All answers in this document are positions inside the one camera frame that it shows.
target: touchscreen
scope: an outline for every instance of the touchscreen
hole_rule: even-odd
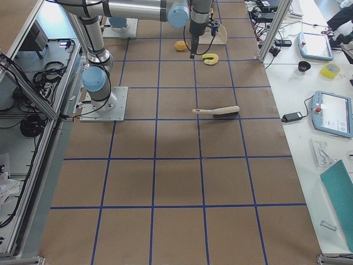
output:
[[[322,94],[322,127],[349,133],[347,99]]]
[[[313,35],[304,33],[306,54],[313,56],[329,57],[326,38],[323,35]]]

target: tape roll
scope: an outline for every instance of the tape roll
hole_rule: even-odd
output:
[[[335,65],[334,63],[326,63],[320,73],[326,78],[334,78],[338,73],[340,72],[340,67],[338,65]]]

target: white table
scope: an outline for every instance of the white table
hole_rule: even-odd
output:
[[[304,12],[304,22],[326,25],[314,0],[300,0],[300,4]],[[285,29],[286,35],[295,35],[302,30],[310,33],[319,33],[323,30],[322,27],[315,28],[309,25],[301,25],[301,23],[287,26]],[[272,65],[266,69],[281,116],[297,111],[305,115],[304,100],[318,90],[353,99],[353,86],[349,82],[350,79],[353,79],[353,65],[348,63],[342,52],[334,53],[334,60],[332,61],[340,66],[340,73],[334,79],[326,79],[321,76],[320,70],[327,62],[303,59],[297,47],[296,36],[286,39],[291,39],[293,45],[288,48],[283,47]],[[265,63],[269,63],[271,60],[272,55],[269,54]],[[312,65],[311,69],[305,73],[299,72],[297,69],[298,62],[303,60],[309,61]],[[325,151],[332,159],[342,159],[344,161],[353,180],[353,160],[348,156],[349,151],[353,152],[353,140],[315,130],[310,114],[311,100],[307,101],[307,105],[309,108],[308,117],[298,122],[283,124],[287,141],[322,252],[350,253],[335,211],[320,180],[320,174],[327,168],[317,165],[312,141],[326,142],[328,146]],[[321,226],[322,221],[337,226],[338,231]]]

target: keyboard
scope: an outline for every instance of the keyboard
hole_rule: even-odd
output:
[[[291,6],[289,7],[289,17],[301,18],[303,16],[303,11],[300,7],[299,0],[293,0]]]

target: teal folder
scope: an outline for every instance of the teal folder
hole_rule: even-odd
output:
[[[340,160],[321,175],[350,252],[353,252],[353,183]]]

